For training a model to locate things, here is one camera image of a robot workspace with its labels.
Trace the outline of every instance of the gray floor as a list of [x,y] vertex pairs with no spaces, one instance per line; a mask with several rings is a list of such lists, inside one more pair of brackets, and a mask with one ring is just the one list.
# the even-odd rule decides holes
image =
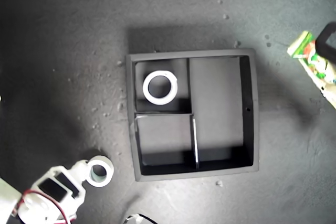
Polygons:
[[[134,212],[159,223],[335,223],[336,111],[284,46],[331,20],[336,0],[0,0],[0,175],[23,191],[98,148],[116,173],[86,186],[77,223]],[[236,40],[257,51],[260,171],[135,182],[117,62]]]

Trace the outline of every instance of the black handle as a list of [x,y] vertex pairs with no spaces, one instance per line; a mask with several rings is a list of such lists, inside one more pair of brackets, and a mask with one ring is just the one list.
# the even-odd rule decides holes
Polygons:
[[328,38],[336,32],[336,22],[330,22],[316,39],[316,52],[333,64],[336,64],[336,48],[327,44]]

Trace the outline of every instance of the debris speck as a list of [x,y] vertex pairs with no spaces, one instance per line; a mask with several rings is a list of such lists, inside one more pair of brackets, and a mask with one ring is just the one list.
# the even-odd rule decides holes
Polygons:
[[223,187],[223,182],[221,180],[218,180],[216,182],[216,186],[220,186],[220,187]]
[[241,42],[239,40],[235,41],[235,44],[233,45],[235,48],[239,47],[241,45]]
[[122,102],[118,103],[117,110],[120,112],[124,108],[124,104]]

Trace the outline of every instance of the white ring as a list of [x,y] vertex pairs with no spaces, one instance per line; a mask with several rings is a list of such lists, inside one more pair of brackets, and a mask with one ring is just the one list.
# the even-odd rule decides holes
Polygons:
[[[154,96],[152,96],[148,90],[148,86],[149,83],[151,82],[151,80],[153,80],[155,77],[157,76],[164,76],[166,77],[169,82],[170,82],[170,91],[169,93],[162,98],[156,98]],[[176,76],[169,72],[169,71],[154,71],[151,72],[144,80],[143,82],[143,86],[142,86],[142,90],[143,90],[143,94],[145,95],[146,99],[155,104],[155,105],[165,105],[170,103],[171,101],[173,101],[173,99],[175,98],[176,94],[177,94],[177,78]]]
[[[106,171],[106,175],[99,176],[95,174],[93,171],[93,166],[95,165],[102,166]],[[89,174],[88,174],[86,181],[89,184],[95,187],[103,187],[111,181],[113,173],[114,173],[114,166],[112,164],[112,161],[110,161],[107,157],[95,156],[88,162],[88,166],[89,166]]]

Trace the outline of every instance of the black tray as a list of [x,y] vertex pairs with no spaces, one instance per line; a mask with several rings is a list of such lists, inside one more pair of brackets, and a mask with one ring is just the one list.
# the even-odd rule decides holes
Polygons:
[[[259,168],[257,79],[252,49],[128,55],[130,140],[137,181],[253,172]],[[168,70],[176,98],[158,106],[147,74]]]

